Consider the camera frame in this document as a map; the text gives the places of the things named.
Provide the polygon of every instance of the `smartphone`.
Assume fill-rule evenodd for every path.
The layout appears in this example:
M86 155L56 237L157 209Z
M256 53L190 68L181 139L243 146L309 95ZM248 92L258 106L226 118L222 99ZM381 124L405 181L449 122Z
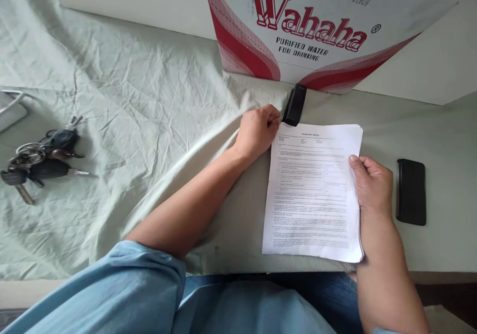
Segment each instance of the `smartphone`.
M424 226L426 224L426 167L408 159L397 161L396 218L401 222Z

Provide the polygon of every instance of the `jeans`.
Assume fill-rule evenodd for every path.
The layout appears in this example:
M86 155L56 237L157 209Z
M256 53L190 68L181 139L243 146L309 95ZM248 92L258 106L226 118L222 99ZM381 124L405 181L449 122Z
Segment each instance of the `jeans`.
M337 334L362 334L357 285L342 272L228 274L186 277L184 298L204 285L240 280L267 280L296 290L325 318Z

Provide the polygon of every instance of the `paper document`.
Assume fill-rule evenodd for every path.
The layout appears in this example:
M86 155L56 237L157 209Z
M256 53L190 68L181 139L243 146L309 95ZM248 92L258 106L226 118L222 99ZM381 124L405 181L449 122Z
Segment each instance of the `paper document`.
M359 155L359 125L282 123L272 143L263 254L363 258L359 205L348 158Z

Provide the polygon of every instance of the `right hand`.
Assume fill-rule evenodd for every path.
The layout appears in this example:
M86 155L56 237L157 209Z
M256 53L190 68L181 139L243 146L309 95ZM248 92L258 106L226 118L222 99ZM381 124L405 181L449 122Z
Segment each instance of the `right hand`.
M232 148L251 164L272 144L280 126L279 118L280 112L271 104L244 113Z
M356 194L361 213L392 216L393 172L370 157L351 155L349 164L356 175Z

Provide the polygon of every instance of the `wahaha box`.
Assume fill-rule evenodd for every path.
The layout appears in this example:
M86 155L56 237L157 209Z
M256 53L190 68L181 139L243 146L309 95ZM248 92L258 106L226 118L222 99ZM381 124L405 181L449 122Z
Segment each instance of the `wahaha box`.
M208 1L225 70L337 94L352 89L457 3Z

